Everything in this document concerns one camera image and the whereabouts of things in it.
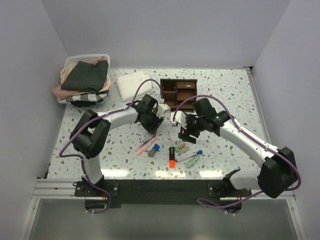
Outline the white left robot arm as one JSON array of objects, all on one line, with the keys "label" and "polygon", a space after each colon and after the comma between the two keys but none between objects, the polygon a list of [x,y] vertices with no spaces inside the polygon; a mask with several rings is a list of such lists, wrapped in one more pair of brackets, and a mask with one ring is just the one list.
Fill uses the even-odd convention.
[{"label": "white left robot arm", "polygon": [[83,178],[87,181],[86,191],[92,196],[99,196],[104,190],[100,153],[110,131],[138,123],[149,134],[154,135],[165,120],[165,113],[170,110],[163,99],[158,102],[145,94],[141,100],[132,101],[124,108],[100,113],[85,111],[69,139],[73,148],[80,153]]}]

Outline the white blue cap pen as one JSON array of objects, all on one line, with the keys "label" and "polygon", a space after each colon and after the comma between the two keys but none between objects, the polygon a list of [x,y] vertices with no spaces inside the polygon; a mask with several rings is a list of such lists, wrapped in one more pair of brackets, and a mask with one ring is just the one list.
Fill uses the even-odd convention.
[{"label": "white blue cap pen", "polygon": [[190,158],[193,158],[195,157],[197,154],[188,154],[188,155],[184,155],[178,159],[176,159],[175,161],[178,163],[178,162],[182,162],[182,161],[185,161],[185,160],[188,160]]}]

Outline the orange black highlighter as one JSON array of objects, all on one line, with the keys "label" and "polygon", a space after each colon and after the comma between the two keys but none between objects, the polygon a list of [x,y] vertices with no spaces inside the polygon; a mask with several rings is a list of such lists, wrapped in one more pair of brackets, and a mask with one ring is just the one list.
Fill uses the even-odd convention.
[{"label": "orange black highlighter", "polygon": [[175,148],[170,147],[169,148],[169,167],[175,168],[176,166],[176,160],[175,160]]}]

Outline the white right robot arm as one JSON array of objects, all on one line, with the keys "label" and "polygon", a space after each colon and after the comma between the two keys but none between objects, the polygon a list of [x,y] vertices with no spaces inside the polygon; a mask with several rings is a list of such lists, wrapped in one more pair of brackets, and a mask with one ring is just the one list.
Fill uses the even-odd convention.
[{"label": "white right robot arm", "polygon": [[180,125],[179,139],[192,144],[201,132],[216,134],[247,154],[259,167],[259,172],[233,170],[224,177],[223,192],[230,197],[240,190],[261,190],[268,197],[277,198],[284,191],[301,185],[294,153],[288,147],[272,145],[243,127],[227,109],[220,112],[203,97],[193,104],[195,114],[176,109],[170,116],[172,125]]}]

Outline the brown wooden desk organizer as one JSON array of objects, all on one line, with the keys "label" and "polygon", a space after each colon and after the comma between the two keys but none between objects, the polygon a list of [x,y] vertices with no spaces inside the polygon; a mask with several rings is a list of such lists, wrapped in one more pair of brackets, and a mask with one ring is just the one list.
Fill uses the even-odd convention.
[{"label": "brown wooden desk organizer", "polygon": [[164,103],[170,107],[171,112],[186,99],[197,95],[197,82],[197,79],[160,79]]}]

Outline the red gel pen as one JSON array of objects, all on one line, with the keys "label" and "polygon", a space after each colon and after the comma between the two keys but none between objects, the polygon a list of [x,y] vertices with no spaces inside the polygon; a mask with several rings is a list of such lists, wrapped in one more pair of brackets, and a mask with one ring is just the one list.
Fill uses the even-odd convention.
[{"label": "red gel pen", "polygon": [[154,139],[157,135],[153,134],[151,136],[148,136],[146,139],[142,141],[142,143],[135,149],[135,151],[140,150],[144,145],[146,145],[148,142],[150,142],[152,139]]}]

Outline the beige eraser block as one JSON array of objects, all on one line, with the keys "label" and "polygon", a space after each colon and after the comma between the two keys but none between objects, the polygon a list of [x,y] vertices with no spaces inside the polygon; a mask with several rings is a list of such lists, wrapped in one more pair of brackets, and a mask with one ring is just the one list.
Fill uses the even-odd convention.
[{"label": "beige eraser block", "polygon": [[187,152],[188,150],[189,150],[189,147],[188,146],[184,146],[184,147],[180,148],[178,151],[179,151],[180,154],[182,154],[182,153]]}]

